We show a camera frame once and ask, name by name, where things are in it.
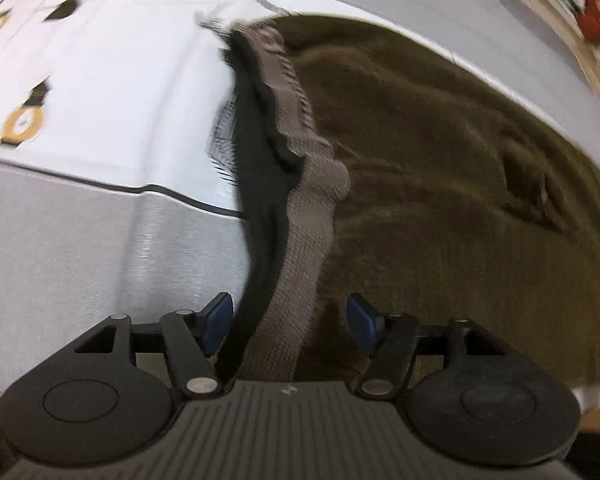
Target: metal screw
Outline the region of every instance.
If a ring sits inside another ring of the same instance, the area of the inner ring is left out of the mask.
[[[360,389],[367,395],[384,396],[390,394],[394,386],[384,379],[369,379],[362,383]]]
[[[218,387],[218,381],[211,377],[195,377],[187,381],[187,390],[195,394],[210,394]]]

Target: black border line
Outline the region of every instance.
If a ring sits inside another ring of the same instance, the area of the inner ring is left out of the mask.
[[[16,168],[18,170],[29,171],[31,173],[41,174],[45,176],[51,176],[53,178],[58,178],[60,180],[66,180],[68,182],[73,182],[75,184],[83,184],[84,186],[95,187],[97,189],[106,189],[108,191],[117,191],[120,193],[127,194],[142,194],[146,192],[154,192],[159,193],[161,195],[168,196],[179,202],[185,203],[186,205],[195,207],[196,209],[200,209],[202,211],[206,211],[208,213],[214,213],[217,215],[228,216],[232,218],[244,218],[242,212],[234,211],[231,209],[225,209],[222,207],[217,207],[215,205],[207,204],[204,202],[200,202],[199,200],[195,200],[190,198],[182,193],[174,191],[168,187],[160,186],[159,184],[145,184],[141,187],[129,187],[129,186],[119,186],[117,184],[107,184],[105,182],[98,182],[96,180],[89,180],[88,178],[81,178],[79,176],[72,176],[65,173],[58,173],[55,171],[49,170],[41,170],[40,168],[32,168],[30,166],[26,166],[23,164],[18,164],[17,162],[13,162],[12,160],[1,160],[0,166],[7,166],[8,168]]]

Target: blue object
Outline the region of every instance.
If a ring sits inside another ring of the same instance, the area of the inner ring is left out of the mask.
[[[196,314],[196,337],[200,349],[206,357],[211,357],[220,348],[234,320],[234,302],[231,295],[221,292]]]
[[[347,324],[360,350],[369,357],[375,354],[385,329],[384,316],[360,294],[347,298]]]

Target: olive green fabric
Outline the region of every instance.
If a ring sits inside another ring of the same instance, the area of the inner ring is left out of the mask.
[[[483,81],[396,32],[276,20],[318,133],[346,165],[297,380],[366,365],[348,294],[470,317],[569,386],[600,382],[600,170]]]

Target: ribbed gray surface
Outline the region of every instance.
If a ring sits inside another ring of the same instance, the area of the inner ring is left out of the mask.
[[[395,408],[343,383],[239,382],[219,400],[189,403],[169,433],[115,465],[87,470],[18,462],[5,480],[573,480],[559,463],[485,470],[419,442]]]

